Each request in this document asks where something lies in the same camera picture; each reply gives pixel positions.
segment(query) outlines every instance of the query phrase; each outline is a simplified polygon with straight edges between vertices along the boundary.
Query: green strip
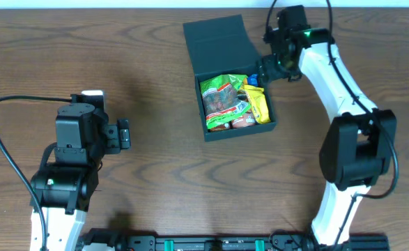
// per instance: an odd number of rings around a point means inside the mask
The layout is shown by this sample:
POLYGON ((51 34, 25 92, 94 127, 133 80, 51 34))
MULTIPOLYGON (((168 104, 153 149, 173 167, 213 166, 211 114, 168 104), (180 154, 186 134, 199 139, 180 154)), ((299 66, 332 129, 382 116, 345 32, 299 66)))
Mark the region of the green strip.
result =
POLYGON ((265 251, 265 241, 255 240, 255 251, 265 251))
POLYGON ((164 241, 164 251, 173 251, 173 241, 164 241))

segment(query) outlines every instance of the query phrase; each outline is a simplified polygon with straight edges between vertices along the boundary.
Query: white background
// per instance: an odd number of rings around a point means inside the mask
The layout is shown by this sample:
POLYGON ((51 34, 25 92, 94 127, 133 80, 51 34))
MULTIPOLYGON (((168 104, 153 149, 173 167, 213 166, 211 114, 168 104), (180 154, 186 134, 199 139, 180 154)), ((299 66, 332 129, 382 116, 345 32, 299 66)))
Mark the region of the white background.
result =
MULTIPOLYGON (((0 8, 265 8, 272 0, 0 0, 0 8)), ((409 0, 331 0, 337 7, 409 7, 409 0)), ((326 6, 325 0, 278 0, 276 7, 326 6)))

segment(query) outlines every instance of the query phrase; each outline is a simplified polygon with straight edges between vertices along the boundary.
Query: wooden table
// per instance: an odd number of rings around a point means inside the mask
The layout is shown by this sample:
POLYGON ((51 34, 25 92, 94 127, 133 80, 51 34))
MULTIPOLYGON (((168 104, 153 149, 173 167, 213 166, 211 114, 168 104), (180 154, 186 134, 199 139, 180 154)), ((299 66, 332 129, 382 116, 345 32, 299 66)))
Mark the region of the wooden table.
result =
MULTIPOLYGON (((262 54, 266 9, 0 10, 0 97, 67 98, 104 89, 111 120, 131 121, 131 151, 104 158, 84 231, 159 235, 304 231, 325 180, 318 152, 329 121, 307 79, 277 81, 272 132, 204 143, 182 23, 241 13, 262 54)), ((327 10, 307 9, 313 26, 327 10)), ((409 250, 409 9, 336 9, 334 37, 361 89, 398 119, 401 178, 382 201, 365 200, 352 232, 388 234, 409 250)), ((61 104, 0 104, 0 134, 31 178, 56 139, 61 104)), ((387 189, 391 172, 372 193, 387 189)), ((0 250, 28 250, 29 194, 0 152, 0 250)))

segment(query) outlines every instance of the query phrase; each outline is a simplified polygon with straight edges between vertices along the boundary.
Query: blue object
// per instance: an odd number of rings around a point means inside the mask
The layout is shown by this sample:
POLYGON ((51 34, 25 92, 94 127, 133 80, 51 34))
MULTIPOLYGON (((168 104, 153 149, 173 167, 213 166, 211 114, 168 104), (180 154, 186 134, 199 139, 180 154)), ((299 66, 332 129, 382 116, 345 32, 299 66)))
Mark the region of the blue object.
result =
POLYGON ((252 86, 258 87, 257 76, 258 76, 257 74, 252 74, 250 77, 247 78, 247 83, 252 86))

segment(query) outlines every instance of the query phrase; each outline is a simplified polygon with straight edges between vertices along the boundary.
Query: yellow snack bag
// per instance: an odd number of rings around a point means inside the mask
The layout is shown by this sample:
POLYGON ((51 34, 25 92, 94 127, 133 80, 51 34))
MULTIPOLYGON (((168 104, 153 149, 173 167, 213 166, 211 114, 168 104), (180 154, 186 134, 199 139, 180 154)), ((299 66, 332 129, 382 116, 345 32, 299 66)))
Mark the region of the yellow snack bag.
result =
POLYGON ((263 94, 264 89, 248 84, 245 84, 242 89, 245 91, 247 99, 251 103, 255 121, 260 124, 271 122, 265 94, 263 94))

